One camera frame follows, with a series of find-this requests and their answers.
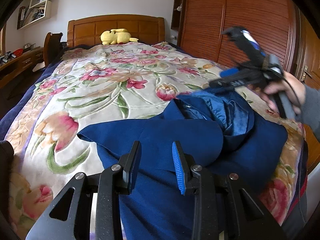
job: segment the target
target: hand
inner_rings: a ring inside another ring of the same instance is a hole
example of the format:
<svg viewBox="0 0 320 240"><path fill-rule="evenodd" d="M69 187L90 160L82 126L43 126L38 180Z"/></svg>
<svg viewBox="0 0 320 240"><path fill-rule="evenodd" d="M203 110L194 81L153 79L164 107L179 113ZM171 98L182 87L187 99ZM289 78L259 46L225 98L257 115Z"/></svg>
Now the hand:
<svg viewBox="0 0 320 240"><path fill-rule="evenodd" d="M271 82L268 86L265 87L263 91L260 92L260 97L268 104L271 110L278 112L276 104L270 100L268 95L275 94L279 91L285 91L293 105L294 112L296 114L300 114L300 107L304 104L304 101L306 99L306 88L298 79L296 79L293 75L291 75L288 72L284 71L284 78L294 89L294 92L297 94L299 102L297 101L297 98L290 86L287 84L287 82L283 80L279 82Z"/></svg>

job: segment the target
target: brass door handle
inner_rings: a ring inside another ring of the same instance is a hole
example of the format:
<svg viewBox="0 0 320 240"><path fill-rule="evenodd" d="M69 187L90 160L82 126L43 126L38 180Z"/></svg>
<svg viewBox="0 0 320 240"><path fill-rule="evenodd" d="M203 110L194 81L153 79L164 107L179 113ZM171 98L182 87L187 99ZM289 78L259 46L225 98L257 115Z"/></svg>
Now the brass door handle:
<svg viewBox="0 0 320 240"><path fill-rule="evenodd" d="M312 78L312 74L310 74L310 73L308 72L308 66L307 66L307 65L305 65L305 66L303 67L303 74L302 74L302 78L301 78L301 81L302 81L302 82L306 79L306 75L308 75L310 78Z"/></svg>

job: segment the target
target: blue jacket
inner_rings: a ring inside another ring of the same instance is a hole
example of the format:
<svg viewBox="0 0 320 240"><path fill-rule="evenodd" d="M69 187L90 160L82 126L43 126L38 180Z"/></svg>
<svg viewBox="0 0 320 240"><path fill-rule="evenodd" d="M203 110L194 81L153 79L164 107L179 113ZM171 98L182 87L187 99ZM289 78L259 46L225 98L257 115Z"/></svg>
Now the blue jacket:
<svg viewBox="0 0 320 240"><path fill-rule="evenodd" d="M223 176L235 172L259 193L287 140L283 126L266 121L236 92L217 89L180 95L153 118L97 123L78 136L97 143L104 168L117 163L135 140L141 142L135 189L120 196L128 240L191 238L194 197L178 189L173 141L180 141L197 164Z"/></svg>

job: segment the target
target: bed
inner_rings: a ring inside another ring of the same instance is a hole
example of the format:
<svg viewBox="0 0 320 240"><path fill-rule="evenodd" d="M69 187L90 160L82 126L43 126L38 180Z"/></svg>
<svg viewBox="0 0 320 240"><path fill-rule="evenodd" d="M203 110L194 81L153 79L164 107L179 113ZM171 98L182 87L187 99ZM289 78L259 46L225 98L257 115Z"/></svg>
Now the bed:
<svg viewBox="0 0 320 240"><path fill-rule="evenodd" d="M126 28L139 42L101 45L102 32L115 28ZM73 20L68 23L67 45L71 49L47 67L0 123L1 139L15 151L9 215L21 239L77 172L91 175L103 170L96 145L80 140L77 132L98 122L153 117L178 94L204 89L224 68L164 42L164 19L159 17L104 15ZM287 129L274 176L260 195L282 225L305 191L303 128L271 112L254 91L237 92L265 119ZM94 223L91 230L93 237Z"/></svg>

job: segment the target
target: yellow plush toy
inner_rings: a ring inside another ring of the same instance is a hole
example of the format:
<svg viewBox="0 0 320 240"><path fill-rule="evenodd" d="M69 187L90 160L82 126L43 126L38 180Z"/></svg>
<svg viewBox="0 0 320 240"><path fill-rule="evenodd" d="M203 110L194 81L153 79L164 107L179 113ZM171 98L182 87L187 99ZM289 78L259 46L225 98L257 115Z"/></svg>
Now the yellow plush toy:
<svg viewBox="0 0 320 240"><path fill-rule="evenodd" d="M137 42L138 39L132 38L126 29L112 29L101 34L100 39L103 45L123 44L129 41Z"/></svg>

